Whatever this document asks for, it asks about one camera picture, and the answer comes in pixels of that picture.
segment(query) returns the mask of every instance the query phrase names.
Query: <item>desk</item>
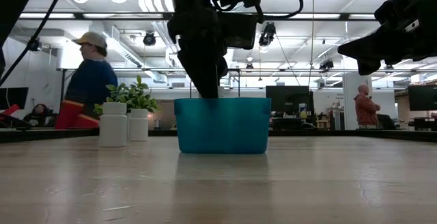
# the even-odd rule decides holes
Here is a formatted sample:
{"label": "desk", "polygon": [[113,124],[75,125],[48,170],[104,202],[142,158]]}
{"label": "desk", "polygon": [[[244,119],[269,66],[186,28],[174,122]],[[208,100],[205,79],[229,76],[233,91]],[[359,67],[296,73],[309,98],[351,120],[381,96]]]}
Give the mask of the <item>desk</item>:
{"label": "desk", "polygon": [[99,148],[93,137],[1,144],[0,217],[33,224],[435,223],[435,151],[431,143],[360,137],[269,138],[267,153],[251,156],[180,154],[175,137],[125,148]]}

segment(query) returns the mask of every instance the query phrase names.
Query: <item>red chair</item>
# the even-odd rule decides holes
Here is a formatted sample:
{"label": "red chair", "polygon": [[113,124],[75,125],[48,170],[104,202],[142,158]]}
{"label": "red chair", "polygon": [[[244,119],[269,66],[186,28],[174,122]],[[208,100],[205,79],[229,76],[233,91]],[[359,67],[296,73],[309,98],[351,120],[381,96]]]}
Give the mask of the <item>red chair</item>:
{"label": "red chair", "polygon": [[15,111],[19,110],[20,107],[17,104],[12,105],[9,109],[6,109],[2,114],[4,115],[12,115]]}

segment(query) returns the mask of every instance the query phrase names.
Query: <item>computer monitor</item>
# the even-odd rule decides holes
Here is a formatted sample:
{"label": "computer monitor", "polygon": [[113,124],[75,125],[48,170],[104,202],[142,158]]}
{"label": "computer monitor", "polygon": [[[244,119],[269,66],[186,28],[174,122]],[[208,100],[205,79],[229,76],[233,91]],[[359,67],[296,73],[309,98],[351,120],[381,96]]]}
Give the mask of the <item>computer monitor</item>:
{"label": "computer monitor", "polygon": [[437,111],[437,85],[408,87],[411,111]]}
{"label": "computer monitor", "polygon": [[272,111],[299,112],[299,104],[311,106],[308,86],[267,86],[266,97],[272,100]]}
{"label": "computer monitor", "polygon": [[14,104],[24,109],[28,93],[28,87],[0,88],[0,110],[6,110]]}

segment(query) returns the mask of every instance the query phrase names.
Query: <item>black cable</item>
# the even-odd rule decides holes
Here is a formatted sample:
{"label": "black cable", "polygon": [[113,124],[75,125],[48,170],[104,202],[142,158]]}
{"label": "black cable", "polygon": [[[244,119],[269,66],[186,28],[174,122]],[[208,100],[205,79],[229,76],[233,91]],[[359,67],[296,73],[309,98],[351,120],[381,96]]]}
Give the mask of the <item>black cable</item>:
{"label": "black cable", "polygon": [[219,3],[217,2],[217,0],[212,0],[212,2],[213,2],[213,4],[214,4],[215,9],[218,10],[218,11],[220,11],[220,12],[230,12],[231,10],[233,10],[233,9],[237,6],[237,3],[233,3],[233,4],[231,4],[228,8],[223,9],[223,8],[219,5]]}
{"label": "black cable", "polygon": [[295,16],[299,13],[301,13],[303,10],[303,0],[299,0],[299,9],[295,12],[292,12],[290,14],[284,15],[284,16],[265,16],[266,19],[285,19],[285,18],[291,18],[292,16]]}
{"label": "black cable", "polygon": [[303,10],[303,0],[299,0],[299,9],[296,10],[295,12],[292,12],[290,14],[284,15],[284,16],[264,16],[264,13],[262,12],[261,6],[258,3],[257,5],[255,5],[255,9],[257,10],[258,13],[258,23],[263,23],[264,19],[285,19],[285,18],[290,18],[292,16],[295,16],[299,13],[302,12]]}
{"label": "black cable", "polygon": [[53,0],[52,4],[47,10],[46,16],[44,19],[42,19],[40,26],[36,29],[34,35],[30,38],[30,41],[27,43],[25,49],[20,54],[20,56],[15,60],[15,62],[11,65],[11,67],[8,69],[6,74],[1,78],[0,80],[0,87],[5,83],[6,79],[11,75],[12,71],[14,71],[15,67],[20,63],[20,61],[25,57],[26,53],[29,51],[30,46],[36,41],[38,35],[41,33],[42,28],[47,23],[48,18],[50,17],[50,14],[55,9],[55,6],[59,0]]}

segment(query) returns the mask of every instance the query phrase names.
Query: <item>tan cap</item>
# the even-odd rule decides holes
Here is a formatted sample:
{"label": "tan cap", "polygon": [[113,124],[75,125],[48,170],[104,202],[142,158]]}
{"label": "tan cap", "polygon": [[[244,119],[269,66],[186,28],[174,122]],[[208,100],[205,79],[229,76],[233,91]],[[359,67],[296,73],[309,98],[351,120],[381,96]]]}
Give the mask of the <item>tan cap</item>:
{"label": "tan cap", "polygon": [[108,47],[107,41],[104,36],[93,31],[85,33],[80,39],[73,40],[73,42],[76,44],[93,44],[102,48]]}

